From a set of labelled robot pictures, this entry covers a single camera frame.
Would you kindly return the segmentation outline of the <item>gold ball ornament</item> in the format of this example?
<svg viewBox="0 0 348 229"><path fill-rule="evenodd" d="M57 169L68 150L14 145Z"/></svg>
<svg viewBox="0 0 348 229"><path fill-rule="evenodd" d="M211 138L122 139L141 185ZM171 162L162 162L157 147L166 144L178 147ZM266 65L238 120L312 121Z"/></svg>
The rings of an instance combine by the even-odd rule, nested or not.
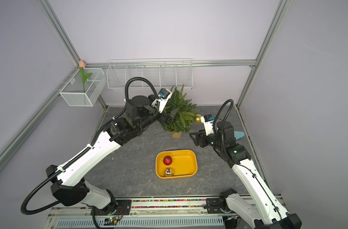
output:
<svg viewBox="0 0 348 229"><path fill-rule="evenodd" d="M197 115L194 117L194 122L195 122L196 124L200 124L200 123L202 122L201 118L202 118L202 115L197 114Z"/></svg>

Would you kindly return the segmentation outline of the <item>red ribbed ball ornament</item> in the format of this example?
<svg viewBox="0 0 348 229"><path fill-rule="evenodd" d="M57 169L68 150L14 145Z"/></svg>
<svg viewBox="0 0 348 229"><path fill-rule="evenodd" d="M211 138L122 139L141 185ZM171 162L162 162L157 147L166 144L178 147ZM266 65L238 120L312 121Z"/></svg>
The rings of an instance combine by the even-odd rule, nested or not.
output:
<svg viewBox="0 0 348 229"><path fill-rule="evenodd" d="M169 166L173 163L173 159L171 156L165 156L162 161L166 166Z"/></svg>

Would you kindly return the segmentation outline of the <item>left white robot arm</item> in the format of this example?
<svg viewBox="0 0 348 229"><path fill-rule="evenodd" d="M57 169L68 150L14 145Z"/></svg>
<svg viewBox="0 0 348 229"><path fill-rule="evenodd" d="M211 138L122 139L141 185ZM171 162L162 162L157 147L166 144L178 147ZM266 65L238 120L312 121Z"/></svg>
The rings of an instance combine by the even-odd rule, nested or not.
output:
<svg viewBox="0 0 348 229"><path fill-rule="evenodd" d="M129 98L129 87L135 81L146 83L153 94ZM57 204L68 207L78 203L92 207L92 212L100 211L104 215L114 214L118 210L119 206L113 193L90 184L84 176L110 153L141 136L152 123L158 121L168 124L175 116L164 111L173 95L172 90L162 88L156 91L146 78L129 79L124 93L126 103L123 110L103 124L83 150L67 162L59 166L51 165L46 169L47 179L27 195L21 205L22 214L33 215ZM31 198L49 182L52 183L51 192L56 201L36 210L28 210L27 204Z"/></svg>

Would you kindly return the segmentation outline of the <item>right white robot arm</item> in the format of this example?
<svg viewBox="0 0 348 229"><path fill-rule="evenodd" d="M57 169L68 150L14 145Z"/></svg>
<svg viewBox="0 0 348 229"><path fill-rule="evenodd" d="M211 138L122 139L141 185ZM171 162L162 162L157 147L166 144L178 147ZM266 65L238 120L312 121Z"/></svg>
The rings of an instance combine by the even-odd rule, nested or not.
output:
<svg viewBox="0 0 348 229"><path fill-rule="evenodd" d="M255 206L245 201L234 189L220 193L220 205L225 212L233 211L253 229L299 229L301 219L277 200L258 172L251 155L237 143L234 128L227 118L233 108L233 99L226 100L220 110L228 106L222 120L220 112L201 118L204 129L190 133L190 138L201 148L211 146L215 153L228 164L240 178Z"/></svg>

